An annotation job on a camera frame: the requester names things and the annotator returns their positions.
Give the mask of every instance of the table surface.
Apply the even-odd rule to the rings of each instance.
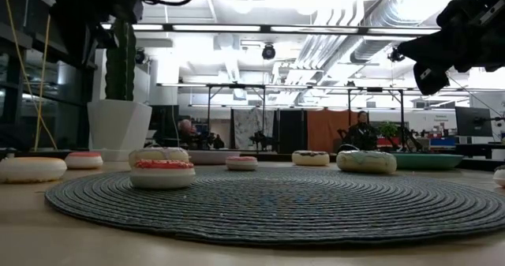
[[[266,167],[290,163],[260,163]],[[106,163],[101,171],[67,171],[63,180],[128,169]],[[486,171],[399,172],[439,178],[505,195]],[[503,265],[505,232],[430,245],[359,250],[272,250],[181,242],[101,227],[53,211],[43,193],[57,183],[0,185],[0,264],[5,266],[159,265]]]

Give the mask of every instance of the teal bowl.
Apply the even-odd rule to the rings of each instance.
[[[391,153],[396,157],[399,170],[451,170],[462,160],[463,155]]]

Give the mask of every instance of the potted cactus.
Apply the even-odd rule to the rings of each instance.
[[[106,161],[126,161],[144,146],[152,108],[133,99],[136,38],[133,26],[116,19],[111,29],[118,47],[106,52],[106,98],[88,104],[92,149]]]

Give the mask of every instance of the person sitting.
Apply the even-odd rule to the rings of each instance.
[[[190,120],[184,119],[178,123],[178,133],[181,146],[186,146],[187,149],[196,149],[196,144],[193,141],[196,129]]]
[[[224,142],[223,140],[221,140],[221,136],[219,134],[215,135],[214,148],[215,149],[224,148]]]
[[[357,124],[349,128],[349,132],[343,139],[344,144],[352,144],[364,151],[377,149],[377,132],[369,125],[368,115],[365,111],[357,113]]]

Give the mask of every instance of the gray rug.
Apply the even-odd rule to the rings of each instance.
[[[98,174],[46,192],[65,214],[128,230],[235,245],[419,242],[505,227],[505,197],[430,178],[333,170],[201,167],[187,189],[133,189]]]

